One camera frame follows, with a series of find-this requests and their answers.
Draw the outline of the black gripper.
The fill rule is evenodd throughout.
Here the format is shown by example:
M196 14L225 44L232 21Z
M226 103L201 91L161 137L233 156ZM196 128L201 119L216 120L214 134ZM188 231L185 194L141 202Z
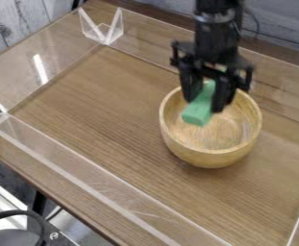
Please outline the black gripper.
M183 99L192 103L204 88L204 78L216 80L213 112L233 102L237 88L250 90L253 65L240 54L244 14L200 12L194 15L193 41L171 42L171 65L179 69Z

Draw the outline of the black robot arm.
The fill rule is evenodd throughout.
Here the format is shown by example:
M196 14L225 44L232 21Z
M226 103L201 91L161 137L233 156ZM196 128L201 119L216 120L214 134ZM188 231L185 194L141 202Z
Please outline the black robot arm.
M196 100L205 78L217 82L213 113L224 111L238 89L250 91L254 67L240 53L244 10L245 0L196 0L194 40L171 42L183 99Z

